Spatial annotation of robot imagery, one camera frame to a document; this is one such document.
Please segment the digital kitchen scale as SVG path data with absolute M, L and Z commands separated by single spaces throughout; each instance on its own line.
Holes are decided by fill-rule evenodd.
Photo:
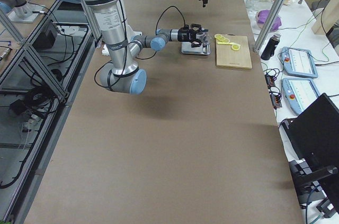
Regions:
M 201 45 L 199 47 L 191 47 L 190 42 L 181 43 L 181 53 L 186 55 L 201 55 L 207 56 L 210 55 L 210 44 Z

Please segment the lemon slice front left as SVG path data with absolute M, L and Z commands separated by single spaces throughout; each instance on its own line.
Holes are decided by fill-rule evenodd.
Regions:
M 220 38 L 221 36 L 223 36 L 223 35 L 222 35 L 222 34 L 215 34 L 215 35 L 214 35 L 214 38 L 215 38 L 215 39 L 218 39 L 218 38 Z

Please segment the yellow plastic knife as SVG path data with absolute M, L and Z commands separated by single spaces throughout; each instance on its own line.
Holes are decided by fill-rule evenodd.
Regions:
M 218 41 L 217 44 L 226 44 L 226 45 L 231 45 L 231 46 L 232 46 L 232 45 L 238 46 L 238 44 L 235 43 L 235 42 L 223 42 L 223 41 Z

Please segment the bamboo cutting board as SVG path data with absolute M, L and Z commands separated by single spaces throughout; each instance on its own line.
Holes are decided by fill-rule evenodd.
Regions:
M 240 45 L 240 50 L 234 51 L 231 45 L 217 44 L 216 40 L 216 65 L 224 68 L 252 69 L 251 55 L 246 36 L 222 34 L 230 42 Z

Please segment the lemon slice by knife tip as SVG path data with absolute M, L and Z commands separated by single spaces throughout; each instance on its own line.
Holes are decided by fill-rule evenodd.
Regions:
M 232 44 L 231 49 L 234 50 L 234 51 L 238 51 L 238 50 L 240 50 L 240 45 Z

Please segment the black water bottle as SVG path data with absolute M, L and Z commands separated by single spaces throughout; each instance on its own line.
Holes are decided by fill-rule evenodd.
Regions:
M 273 36 L 270 37 L 266 47 L 261 54 L 262 60 L 269 60 L 271 57 L 273 57 L 276 47 L 280 42 L 280 38 L 281 34 L 279 33 L 275 33 Z

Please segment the blue teach pendant far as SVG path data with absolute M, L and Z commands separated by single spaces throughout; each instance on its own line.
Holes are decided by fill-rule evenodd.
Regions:
M 308 49 L 283 47 L 280 53 L 284 70 L 290 76 L 317 78 L 315 62 Z

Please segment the blue teach pendant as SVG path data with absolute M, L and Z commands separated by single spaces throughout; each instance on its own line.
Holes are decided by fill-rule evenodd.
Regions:
M 290 76 L 317 78 L 315 62 L 308 49 L 283 47 L 280 53 L 284 70 Z
M 281 86 L 283 96 L 296 115 L 300 115 L 321 95 L 311 78 L 283 78 Z

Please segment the blue teach pendant near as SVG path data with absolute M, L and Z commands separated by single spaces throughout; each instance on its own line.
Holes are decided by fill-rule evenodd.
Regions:
M 283 78 L 281 86 L 283 96 L 296 115 L 300 115 L 321 95 L 311 78 Z

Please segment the black computer monitor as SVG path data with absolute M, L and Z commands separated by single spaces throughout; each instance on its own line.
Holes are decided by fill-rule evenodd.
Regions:
M 298 117 L 282 122 L 301 162 L 289 162 L 298 200 L 311 202 L 324 218 L 338 212 L 338 108 L 327 94 L 319 96 Z

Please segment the aluminium frame post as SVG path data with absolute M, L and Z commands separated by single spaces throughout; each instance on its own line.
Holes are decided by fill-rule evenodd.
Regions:
M 255 42 L 255 45 L 254 45 L 254 52 L 255 53 L 259 53 L 268 33 L 271 31 L 271 28 L 273 26 L 273 23 L 276 19 L 276 17 L 278 16 L 279 14 L 279 11 L 283 5 L 283 2 L 284 0 L 275 0 L 271 9 L 270 9 L 270 12 L 267 16 L 267 19 L 263 25 L 263 28 L 261 29 L 257 39 L 256 39 L 256 42 Z

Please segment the aluminium side frame rack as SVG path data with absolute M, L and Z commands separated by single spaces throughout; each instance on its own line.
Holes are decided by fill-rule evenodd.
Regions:
M 83 5 L 44 17 L 1 63 L 1 223 L 23 223 L 95 49 Z

